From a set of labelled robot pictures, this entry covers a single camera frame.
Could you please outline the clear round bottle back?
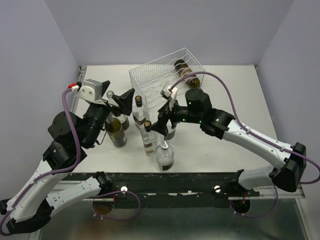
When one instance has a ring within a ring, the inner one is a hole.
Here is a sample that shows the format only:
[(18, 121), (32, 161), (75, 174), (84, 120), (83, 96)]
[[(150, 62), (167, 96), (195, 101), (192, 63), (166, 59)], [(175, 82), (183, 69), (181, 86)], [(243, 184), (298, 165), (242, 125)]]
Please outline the clear round bottle back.
[(174, 138), (175, 134), (176, 134), (176, 129), (172, 127), (172, 124), (171, 124), (170, 121), (167, 123), (166, 126), (167, 126), (167, 129), (168, 129), (168, 134), (166, 136), (164, 136), (164, 140), (165, 141), (171, 141)]

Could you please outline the clear bottle black cap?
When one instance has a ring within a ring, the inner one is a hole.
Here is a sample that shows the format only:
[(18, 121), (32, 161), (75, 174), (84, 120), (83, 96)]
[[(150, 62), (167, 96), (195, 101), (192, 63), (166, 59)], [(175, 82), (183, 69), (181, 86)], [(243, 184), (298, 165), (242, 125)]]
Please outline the clear bottle black cap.
[(146, 120), (141, 131), (143, 147), (146, 156), (151, 157), (154, 155), (155, 149), (158, 146), (158, 137), (155, 131), (152, 130), (152, 123)]

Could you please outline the small bottle brown label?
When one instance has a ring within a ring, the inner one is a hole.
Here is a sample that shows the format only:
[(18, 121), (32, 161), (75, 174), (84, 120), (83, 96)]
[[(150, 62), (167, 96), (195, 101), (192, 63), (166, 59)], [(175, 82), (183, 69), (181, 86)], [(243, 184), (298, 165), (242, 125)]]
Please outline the small bottle brown label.
[(145, 121), (150, 119), (149, 109), (143, 104), (143, 99), (140, 95), (136, 95), (134, 101), (135, 106), (132, 109), (133, 120), (137, 129), (141, 131), (144, 129)]

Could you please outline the clear bottle silver cap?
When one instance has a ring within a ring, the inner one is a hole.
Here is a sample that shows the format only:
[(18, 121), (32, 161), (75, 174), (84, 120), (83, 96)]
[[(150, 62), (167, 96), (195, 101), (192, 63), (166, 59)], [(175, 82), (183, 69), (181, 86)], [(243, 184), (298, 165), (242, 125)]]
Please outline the clear bottle silver cap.
[(165, 172), (173, 167), (175, 150), (167, 141), (162, 141), (160, 145), (155, 148), (154, 156), (159, 171)]

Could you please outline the green wine bottle brown label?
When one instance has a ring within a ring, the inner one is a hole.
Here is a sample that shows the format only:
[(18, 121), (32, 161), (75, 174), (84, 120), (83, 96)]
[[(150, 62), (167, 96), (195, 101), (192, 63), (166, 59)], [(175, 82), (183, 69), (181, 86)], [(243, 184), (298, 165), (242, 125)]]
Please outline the green wine bottle brown label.
[[(186, 76), (188, 74), (191, 74), (193, 71), (189, 67), (189, 65), (183, 60), (183, 59), (178, 59), (174, 63), (174, 68), (176, 72), (181, 76)], [(184, 82), (190, 87), (190, 88), (199, 88), (201, 85), (201, 81), (196, 75), (192, 75), (189, 77), (186, 77), (184, 79)]]

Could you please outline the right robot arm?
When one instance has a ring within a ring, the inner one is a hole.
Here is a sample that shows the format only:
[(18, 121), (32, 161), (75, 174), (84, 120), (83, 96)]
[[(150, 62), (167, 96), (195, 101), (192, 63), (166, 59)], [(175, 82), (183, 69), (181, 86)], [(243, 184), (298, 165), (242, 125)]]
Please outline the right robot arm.
[(173, 128), (180, 122), (198, 124), (207, 135), (237, 144), (266, 160), (269, 166), (237, 171), (236, 178), (230, 183), (230, 191), (236, 196), (253, 188), (272, 185), (289, 193), (297, 190), (307, 165), (303, 144), (290, 145), (245, 129), (232, 114), (213, 108), (209, 95), (200, 88), (185, 93), (186, 106), (178, 104), (177, 92), (177, 88), (160, 92), (167, 102), (158, 110), (157, 122), (151, 126), (153, 131), (167, 136), (168, 122)]

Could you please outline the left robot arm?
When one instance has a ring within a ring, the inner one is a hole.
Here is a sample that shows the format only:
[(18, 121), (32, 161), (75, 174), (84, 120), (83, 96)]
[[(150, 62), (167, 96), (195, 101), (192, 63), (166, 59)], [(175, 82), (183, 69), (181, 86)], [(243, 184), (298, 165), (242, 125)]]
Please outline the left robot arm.
[(134, 89), (103, 99), (109, 81), (92, 79), (70, 84), (62, 93), (63, 111), (55, 116), (48, 132), (52, 143), (24, 187), (0, 202), (2, 236), (27, 234), (43, 228), (68, 206), (87, 198), (113, 196), (113, 184), (104, 172), (52, 193), (52, 189), (86, 158), (95, 147), (108, 117), (132, 113)]

